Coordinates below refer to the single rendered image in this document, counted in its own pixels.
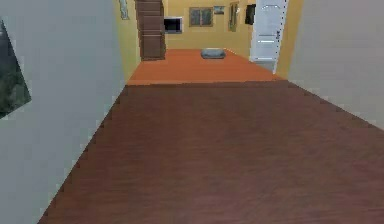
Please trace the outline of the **white room door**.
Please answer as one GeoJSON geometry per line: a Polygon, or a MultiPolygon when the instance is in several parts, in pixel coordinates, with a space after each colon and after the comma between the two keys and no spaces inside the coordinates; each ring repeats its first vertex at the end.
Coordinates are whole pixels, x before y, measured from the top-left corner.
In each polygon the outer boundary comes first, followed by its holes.
{"type": "Polygon", "coordinates": [[[289,0],[256,0],[250,60],[272,73],[277,69],[288,3],[289,0]]]}

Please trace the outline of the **brown wooden door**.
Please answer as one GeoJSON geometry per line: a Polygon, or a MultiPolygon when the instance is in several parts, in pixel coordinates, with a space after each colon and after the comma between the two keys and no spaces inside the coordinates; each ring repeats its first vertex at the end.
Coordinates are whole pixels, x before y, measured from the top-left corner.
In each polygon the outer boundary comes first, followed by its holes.
{"type": "Polygon", "coordinates": [[[166,52],[162,0],[135,0],[140,56],[143,61],[164,60],[166,52]]]}

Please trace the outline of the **green framed wall picture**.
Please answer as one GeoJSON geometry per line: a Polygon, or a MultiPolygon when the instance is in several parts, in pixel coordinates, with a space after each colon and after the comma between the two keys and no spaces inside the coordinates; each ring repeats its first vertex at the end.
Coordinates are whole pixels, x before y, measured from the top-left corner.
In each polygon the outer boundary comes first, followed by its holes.
{"type": "Polygon", "coordinates": [[[232,2],[229,5],[229,31],[235,32],[237,29],[237,14],[238,14],[238,3],[232,2]]]}

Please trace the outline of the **grey floor cushion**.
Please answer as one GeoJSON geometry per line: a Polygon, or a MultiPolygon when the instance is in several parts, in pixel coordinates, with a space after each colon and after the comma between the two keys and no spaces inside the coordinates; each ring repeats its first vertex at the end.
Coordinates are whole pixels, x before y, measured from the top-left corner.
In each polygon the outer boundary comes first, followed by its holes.
{"type": "Polygon", "coordinates": [[[200,55],[204,59],[224,59],[226,57],[225,50],[221,48],[204,48],[200,55]]]}

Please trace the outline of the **brown framed window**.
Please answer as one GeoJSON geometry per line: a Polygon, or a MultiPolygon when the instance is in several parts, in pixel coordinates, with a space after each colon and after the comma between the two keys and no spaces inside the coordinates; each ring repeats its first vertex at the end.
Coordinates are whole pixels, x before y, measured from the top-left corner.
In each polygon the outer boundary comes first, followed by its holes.
{"type": "Polygon", "coordinates": [[[189,9],[190,27],[210,27],[213,25],[213,9],[209,7],[191,7],[189,9]]]}

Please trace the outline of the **black television set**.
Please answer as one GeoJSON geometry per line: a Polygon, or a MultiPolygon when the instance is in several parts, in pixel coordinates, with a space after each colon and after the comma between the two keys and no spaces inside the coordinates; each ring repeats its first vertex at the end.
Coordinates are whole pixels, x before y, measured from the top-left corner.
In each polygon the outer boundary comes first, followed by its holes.
{"type": "Polygon", "coordinates": [[[165,17],[164,30],[167,34],[181,34],[183,32],[183,19],[181,17],[165,17]]]}

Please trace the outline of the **dark green framed picture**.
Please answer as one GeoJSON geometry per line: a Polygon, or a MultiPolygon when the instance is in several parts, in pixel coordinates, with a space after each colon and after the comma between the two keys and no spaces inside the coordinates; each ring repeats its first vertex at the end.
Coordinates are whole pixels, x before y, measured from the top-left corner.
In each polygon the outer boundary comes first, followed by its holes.
{"type": "Polygon", "coordinates": [[[30,101],[31,95],[13,45],[0,19],[0,119],[30,101]]]}

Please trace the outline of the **black wall picture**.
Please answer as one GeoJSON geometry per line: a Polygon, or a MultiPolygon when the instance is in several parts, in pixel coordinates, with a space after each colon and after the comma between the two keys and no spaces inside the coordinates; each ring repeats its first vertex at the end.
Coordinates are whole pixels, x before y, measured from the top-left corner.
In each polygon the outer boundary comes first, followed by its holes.
{"type": "Polygon", "coordinates": [[[246,7],[245,23],[247,25],[252,25],[254,23],[255,8],[256,8],[255,4],[249,4],[246,7]]]}

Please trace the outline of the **pale green framed picture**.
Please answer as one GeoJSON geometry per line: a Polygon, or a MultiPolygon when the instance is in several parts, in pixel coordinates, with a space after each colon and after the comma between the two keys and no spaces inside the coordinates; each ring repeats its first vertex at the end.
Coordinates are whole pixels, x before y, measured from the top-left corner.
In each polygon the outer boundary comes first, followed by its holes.
{"type": "Polygon", "coordinates": [[[127,0],[118,0],[119,1],[119,8],[120,8],[120,14],[122,20],[128,20],[128,8],[127,8],[127,0]]]}

